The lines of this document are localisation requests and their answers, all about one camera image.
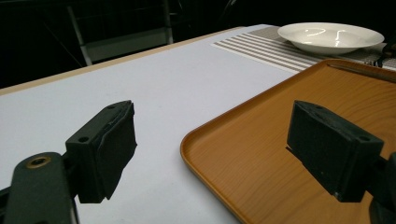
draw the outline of orange tray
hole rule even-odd
[[[324,60],[188,133],[188,167],[244,223],[370,223],[360,203],[339,203],[286,150],[294,100],[327,107],[396,150],[396,73]]]

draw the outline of dark background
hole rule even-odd
[[[386,41],[396,30],[390,1],[378,6],[359,1],[237,0],[231,6],[228,0],[168,1],[175,42],[236,26],[306,21],[358,25],[378,31]],[[0,88],[85,66],[67,6],[84,18],[80,28],[86,40],[164,26],[162,0],[0,0]]]

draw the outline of placemat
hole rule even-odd
[[[278,26],[266,27],[215,42],[212,46],[294,74],[324,59],[345,59],[356,63],[374,61],[380,57],[381,50],[385,46],[385,43],[381,43],[343,55],[319,56],[297,49],[288,40],[282,38],[277,33],[277,29],[279,29]],[[396,71],[396,59],[385,60],[383,67]]]

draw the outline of white plate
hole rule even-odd
[[[323,55],[349,53],[384,41],[376,31],[328,22],[294,23],[280,27],[277,33],[299,49]]]

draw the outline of white table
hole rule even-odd
[[[10,185],[20,161],[40,152],[65,153],[64,142],[102,108],[131,100],[134,157],[109,201],[81,204],[76,198],[80,222],[237,223],[188,169],[179,147],[189,131],[295,74],[211,46],[267,26],[0,91],[0,189]]]

